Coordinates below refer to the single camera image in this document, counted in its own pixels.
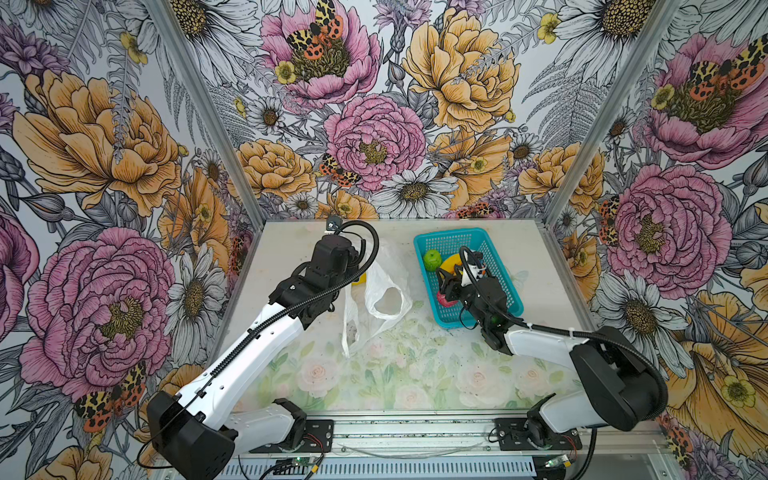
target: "green apple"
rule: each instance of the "green apple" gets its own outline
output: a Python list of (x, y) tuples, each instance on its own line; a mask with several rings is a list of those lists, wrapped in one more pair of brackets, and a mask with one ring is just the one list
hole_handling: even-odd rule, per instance
[(427, 250), (427, 253), (424, 254), (424, 268), (428, 272), (434, 272), (440, 265), (442, 265), (440, 252), (437, 250)]

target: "robotic arm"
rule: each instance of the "robotic arm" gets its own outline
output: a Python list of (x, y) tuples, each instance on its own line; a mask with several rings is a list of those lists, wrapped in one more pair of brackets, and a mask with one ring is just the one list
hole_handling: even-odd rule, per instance
[[(365, 263), (365, 240), (358, 253), (339, 235), (355, 225), (367, 228), (373, 237)], [(266, 444), (286, 450), (299, 445), (306, 414), (288, 400), (278, 399), (256, 412), (231, 412), (280, 350), (319, 314), (333, 311), (339, 291), (373, 263), (379, 241), (370, 225), (359, 220), (342, 224), (340, 218), (332, 217), (326, 230), (311, 261), (299, 265), (278, 284), (247, 331), (219, 359), (175, 396), (159, 392), (153, 397), (147, 407), (152, 436), (142, 451), (151, 442), (187, 480), (212, 480), (233, 455)], [(639, 353), (632, 353), (617, 330), (578, 333), (584, 334), (579, 338), (568, 331), (523, 323), (506, 313), (506, 295), (498, 280), (490, 273), (478, 278), (485, 268), (481, 258), (462, 248), (463, 276), (444, 276), (441, 281), (446, 299), (462, 301), (492, 348), (575, 369), (584, 386), (566, 396), (553, 394), (529, 411), (526, 436), (532, 443), (547, 445), (551, 436), (580, 426), (631, 430), (639, 420), (652, 418), (665, 408), (666, 389), (658, 371)]]

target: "wallpapered wall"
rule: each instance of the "wallpapered wall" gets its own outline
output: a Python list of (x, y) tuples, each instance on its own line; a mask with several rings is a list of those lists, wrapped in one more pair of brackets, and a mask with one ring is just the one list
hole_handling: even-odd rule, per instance
[(598, 321), (662, 368), (688, 478), (768, 478), (766, 15), (684, 4), (605, 132), (598, 204), (554, 225)]
[(3, 478), (146, 478), (147, 401), (202, 371), (254, 241), (136, 12), (0, 2)]
[[(266, 217), (525, 218), (544, 213), (654, 0), (171, 4)], [(604, 164), (579, 185), (583, 214)]]

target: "teal plastic basket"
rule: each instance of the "teal plastic basket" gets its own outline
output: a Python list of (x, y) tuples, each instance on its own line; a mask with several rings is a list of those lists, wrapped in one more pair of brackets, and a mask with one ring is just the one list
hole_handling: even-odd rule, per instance
[[(461, 246), (466, 246), (470, 250), (479, 251), (483, 254), (483, 261), (490, 270), (491, 274), (498, 278), (502, 285), (504, 293), (507, 294), (507, 310), (514, 316), (523, 314), (523, 302), (520, 300), (515, 286), (509, 278), (507, 269), (499, 258), (498, 252), (491, 242), (491, 237), (482, 228), (461, 228), (458, 230), (445, 230), (442, 232), (423, 233), (413, 239), (413, 246), (416, 248), (416, 256), (419, 258), (419, 266), (422, 269), (424, 283), (427, 286), (429, 304), (432, 306), (432, 313), (435, 315), (435, 321), (446, 329), (462, 327), (458, 319), (458, 314), (462, 310), (461, 303), (456, 303), (451, 308), (445, 308), (437, 301), (438, 282), (435, 272), (428, 272), (424, 267), (424, 254), (427, 250), (437, 250), (440, 256), (446, 259), (458, 253)], [(471, 325), (472, 316), (464, 312), (462, 319), (465, 325)]]

